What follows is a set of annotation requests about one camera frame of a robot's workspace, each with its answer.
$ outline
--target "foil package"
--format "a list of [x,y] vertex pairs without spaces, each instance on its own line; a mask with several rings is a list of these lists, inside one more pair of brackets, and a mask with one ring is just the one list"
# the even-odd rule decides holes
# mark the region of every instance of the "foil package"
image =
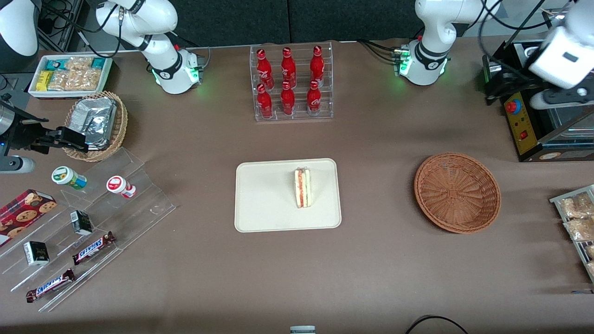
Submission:
[[68,128],[85,135],[89,151],[107,149],[117,108],[118,104],[109,97],[79,101]]

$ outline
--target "brown table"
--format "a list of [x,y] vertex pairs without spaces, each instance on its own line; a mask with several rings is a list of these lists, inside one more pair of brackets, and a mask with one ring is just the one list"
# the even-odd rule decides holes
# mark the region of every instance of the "brown table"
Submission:
[[[0,332],[401,333],[424,314],[472,334],[592,329],[594,297],[569,294],[591,284],[548,203],[593,183],[592,163],[517,162],[501,106],[485,106],[475,87],[475,39],[455,43],[428,87],[394,77],[359,44],[333,45],[335,117],[296,124],[254,121],[249,48],[214,49],[204,84],[180,96],[155,84],[140,53],[116,57],[107,88],[128,108],[124,146],[179,208],[50,313],[0,276]],[[71,105],[31,99],[27,111],[57,126]],[[487,230],[451,234],[419,210],[414,173],[444,151],[479,159],[498,180],[503,206]],[[27,188],[58,194],[58,165],[91,167],[58,149],[24,155],[37,169],[1,175],[2,204]],[[338,165],[338,228],[235,230],[240,163],[317,157]],[[433,321],[425,328],[457,333]]]

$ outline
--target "red switch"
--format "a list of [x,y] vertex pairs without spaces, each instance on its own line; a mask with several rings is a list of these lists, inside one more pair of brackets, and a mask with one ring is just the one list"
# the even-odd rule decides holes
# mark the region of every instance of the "red switch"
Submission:
[[514,101],[507,102],[505,104],[505,111],[507,111],[510,114],[513,114],[517,108],[518,108],[518,104]]

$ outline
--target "sandwich slice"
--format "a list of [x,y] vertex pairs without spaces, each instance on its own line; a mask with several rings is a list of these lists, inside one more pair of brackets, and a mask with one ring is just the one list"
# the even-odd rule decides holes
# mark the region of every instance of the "sandwich slice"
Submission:
[[313,203],[311,176],[307,168],[298,168],[295,170],[295,198],[297,199],[297,208],[299,209],[310,207]]

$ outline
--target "red cap bottle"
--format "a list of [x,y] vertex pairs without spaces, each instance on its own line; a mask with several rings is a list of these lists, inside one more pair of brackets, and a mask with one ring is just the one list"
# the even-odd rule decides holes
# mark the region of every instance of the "red cap bottle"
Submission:
[[297,86],[297,66],[291,56],[291,49],[283,48],[283,61],[280,63],[283,70],[283,80],[291,84],[291,88]]
[[280,100],[283,103],[283,112],[287,116],[293,115],[293,107],[295,107],[295,93],[291,89],[291,84],[288,81],[283,81],[283,91],[280,94]]
[[320,114],[320,102],[322,94],[318,89],[318,82],[312,80],[309,84],[309,91],[307,92],[307,113],[310,116],[317,116]]
[[258,84],[257,90],[257,100],[260,114],[263,118],[272,118],[272,99],[270,98],[270,94],[266,92],[266,87],[264,87],[264,84]]
[[309,63],[309,70],[311,71],[311,80],[318,82],[318,87],[324,85],[324,58],[322,58],[322,47],[314,46],[314,57]]
[[260,76],[260,81],[266,87],[266,90],[271,90],[274,88],[274,79],[272,78],[272,66],[270,66],[270,62],[266,59],[266,52],[264,49],[259,49],[256,51],[256,56],[258,57],[258,75]]

